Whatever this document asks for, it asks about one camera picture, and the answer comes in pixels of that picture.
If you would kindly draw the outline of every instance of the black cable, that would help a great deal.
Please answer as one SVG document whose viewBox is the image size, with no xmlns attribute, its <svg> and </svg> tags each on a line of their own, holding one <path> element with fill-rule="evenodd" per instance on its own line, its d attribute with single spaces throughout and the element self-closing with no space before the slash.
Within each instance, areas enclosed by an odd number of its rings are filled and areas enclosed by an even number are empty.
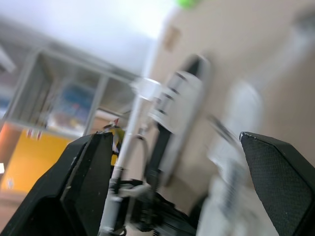
<svg viewBox="0 0 315 236">
<path fill-rule="evenodd" d="M 163 224 L 167 225 L 168 227 L 171 227 L 172 229 L 174 229 L 174 230 L 176 230 L 176 231 L 183 232 L 183 233 L 185 233 L 185 234 L 187 234 L 187 235 L 193 235 L 193 236 L 196 235 L 196 234 L 194 234 L 194 233 L 190 233 L 190 232 L 187 232 L 187 231 L 185 231 L 185 230 L 179 229 L 179 228 L 177 228 L 177 227 L 175 227 L 175 226 L 173 226 L 173 225 L 171 225 L 171 224 L 168 224 L 168 223 L 166 223 L 166 222 L 164 222 Z"/>
<path fill-rule="evenodd" d="M 120 235 L 118 235 L 118 234 L 116 234 L 116 233 L 111 233 L 110 235 L 111 235 L 111 236 L 126 236 L 126 235 L 127 235 L 127 229 L 124 228 L 122 234 L 120 234 Z"/>
</svg>

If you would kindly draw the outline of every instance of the metal frame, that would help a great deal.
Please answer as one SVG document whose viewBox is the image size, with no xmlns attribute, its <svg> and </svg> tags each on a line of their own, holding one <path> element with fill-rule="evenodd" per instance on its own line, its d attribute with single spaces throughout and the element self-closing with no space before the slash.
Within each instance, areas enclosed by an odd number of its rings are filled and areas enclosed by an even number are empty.
<svg viewBox="0 0 315 236">
<path fill-rule="evenodd" d="M 107 77 L 107 76 L 101 76 L 99 78 L 99 81 L 98 81 L 98 84 L 97 84 L 97 89 L 96 89 L 96 92 L 95 92 L 95 95 L 94 95 L 94 99 L 93 99 L 93 102 L 92 102 L 92 105 L 91 105 L 90 114 L 89 114 L 89 117 L 88 117 L 88 120 L 87 120 L 87 126 L 85 128 L 85 131 L 84 131 L 83 135 L 89 134 L 89 132 L 92 129 L 96 111 L 97 111 L 97 109 L 99 107 L 99 104 L 100 104 L 100 102 L 102 100 L 102 97 L 103 97 L 103 94 L 104 94 L 104 92 L 106 90 L 106 87 L 107 87 L 109 79 L 110 78 Z"/>
<path fill-rule="evenodd" d="M 29 55 L 26 57 L 25 59 L 26 63 L 23 65 L 21 74 L 18 79 L 18 84 L 14 92 L 15 95 L 13 96 L 13 99 L 11 100 L 9 104 L 8 111 L 3 117 L 4 120 L 12 119 L 13 112 L 29 80 L 30 74 L 34 68 L 34 65 L 37 61 L 39 54 L 40 54 L 40 49 L 37 48 L 37 49 L 31 50 L 29 52 Z"/>
</svg>

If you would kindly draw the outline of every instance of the wire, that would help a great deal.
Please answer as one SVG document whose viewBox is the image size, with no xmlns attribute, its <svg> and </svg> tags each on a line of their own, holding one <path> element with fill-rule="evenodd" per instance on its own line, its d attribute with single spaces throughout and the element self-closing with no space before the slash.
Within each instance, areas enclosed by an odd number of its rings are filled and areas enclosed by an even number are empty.
<svg viewBox="0 0 315 236">
<path fill-rule="evenodd" d="M 143 170 L 142 170 L 142 180 L 143 180 L 144 173 L 145 173 L 146 166 L 147 166 L 148 159 L 149 159 L 149 145 L 148 145 L 148 141 L 141 134 L 136 134 L 136 135 L 134 135 L 133 138 L 140 139 L 142 141 L 142 144 L 143 144 Z"/>
<path fill-rule="evenodd" d="M 183 232 L 183 233 L 185 233 L 185 234 L 187 234 L 187 235 L 193 235 L 193 236 L 196 235 L 196 234 L 194 234 L 194 233 L 190 233 L 190 232 L 187 232 L 187 231 L 185 231 L 185 230 L 179 229 L 179 228 L 177 228 L 177 227 L 175 227 L 175 226 L 172 226 L 171 224 L 168 224 L 168 223 L 165 223 L 165 222 L 164 222 L 164 224 L 167 225 L 168 227 L 170 227 L 170 228 L 176 230 L 176 231 Z"/>
<path fill-rule="evenodd" d="M 126 236 L 127 235 L 127 229 L 124 228 L 124 230 L 122 231 L 122 234 L 118 235 L 116 233 L 111 233 L 110 236 Z"/>
</svg>

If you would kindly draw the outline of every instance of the yellow panel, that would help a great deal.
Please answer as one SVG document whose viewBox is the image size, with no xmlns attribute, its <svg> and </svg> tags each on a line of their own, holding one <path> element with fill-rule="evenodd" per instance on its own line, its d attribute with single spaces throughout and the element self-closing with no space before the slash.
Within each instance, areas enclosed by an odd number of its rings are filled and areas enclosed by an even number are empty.
<svg viewBox="0 0 315 236">
<path fill-rule="evenodd" d="M 69 139 L 48 133 L 42 133 L 40 138 L 37 134 L 30 137 L 30 133 L 23 130 L 5 170 L 1 190 L 28 193 L 35 182 L 56 163 L 70 142 Z"/>
</svg>

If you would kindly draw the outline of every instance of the blurry background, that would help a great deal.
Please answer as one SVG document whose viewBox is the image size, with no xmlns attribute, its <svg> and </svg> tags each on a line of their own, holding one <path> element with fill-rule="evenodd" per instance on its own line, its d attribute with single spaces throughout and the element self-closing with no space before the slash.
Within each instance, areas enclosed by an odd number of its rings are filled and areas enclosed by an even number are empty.
<svg viewBox="0 0 315 236">
<path fill-rule="evenodd" d="M 3 4 L 0 218 L 10 218 L 68 142 L 119 116 L 128 119 L 130 82 L 140 75 L 164 82 L 186 57 L 205 52 L 213 56 L 214 81 L 174 176 L 163 190 L 167 200 L 188 212 L 217 173 L 206 157 L 215 134 L 205 117 L 221 117 L 231 85 L 268 59 L 288 37 L 296 15 L 314 4 L 314 0 L 204 0 L 189 10 L 178 9 L 172 0 Z M 313 165 L 314 62 L 311 58 L 264 92 L 261 130 L 293 144 Z M 141 161 L 142 150 L 137 148 L 130 177 L 139 178 Z"/>
</svg>

